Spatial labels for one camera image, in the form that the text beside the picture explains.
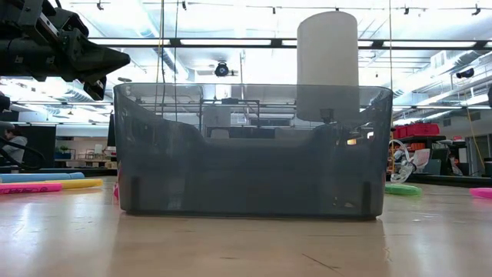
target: metal frame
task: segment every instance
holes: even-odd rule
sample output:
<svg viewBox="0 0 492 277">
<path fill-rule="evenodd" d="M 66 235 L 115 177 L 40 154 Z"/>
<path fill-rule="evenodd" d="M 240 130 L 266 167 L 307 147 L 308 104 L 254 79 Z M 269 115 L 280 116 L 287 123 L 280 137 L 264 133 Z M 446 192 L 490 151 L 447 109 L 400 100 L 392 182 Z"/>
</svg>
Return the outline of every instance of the metal frame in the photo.
<svg viewBox="0 0 492 277">
<path fill-rule="evenodd" d="M 118 48 L 297 48 L 296 38 L 90 38 L 89 40 L 105 47 Z M 360 39 L 358 45 L 360 50 L 492 50 L 492 40 Z"/>
<path fill-rule="evenodd" d="M 201 133 L 201 115 L 203 113 L 202 111 L 202 107 L 203 107 L 203 103 L 205 102 L 212 102 L 212 103 L 215 103 L 215 102 L 219 102 L 220 100 L 214 100 L 214 99 L 200 99 L 200 105 L 199 105 L 199 110 L 198 110 L 198 130 L 200 130 L 200 133 Z M 242 105 L 248 105 L 248 103 L 256 103 L 256 105 L 258 106 L 258 110 L 255 112 L 256 113 L 256 116 L 258 117 L 258 124 L 257 124 L 257 128 L 260 128 L 261 125 L 260 125 L 260 100 L 240 100 L 238 99 L 238 104 L 225 104 L 225 105 L 241 105 L 239 103 L 243 103 Z"/>
</svg>

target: floor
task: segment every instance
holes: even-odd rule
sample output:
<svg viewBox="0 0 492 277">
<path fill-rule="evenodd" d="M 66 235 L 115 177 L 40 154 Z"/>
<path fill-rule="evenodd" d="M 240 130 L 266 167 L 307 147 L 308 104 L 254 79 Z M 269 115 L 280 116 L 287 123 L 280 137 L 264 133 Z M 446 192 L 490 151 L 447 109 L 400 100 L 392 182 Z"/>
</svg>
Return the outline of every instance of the floor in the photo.
<svg viewBox="0 0 492 277">
<path fill-rule="evenodd" d="M 0 196 L 1 276 L 490 276 L 492 200 L 421 185 L 375 222 L 134 217 L 103 189 Z"/>
</svg>

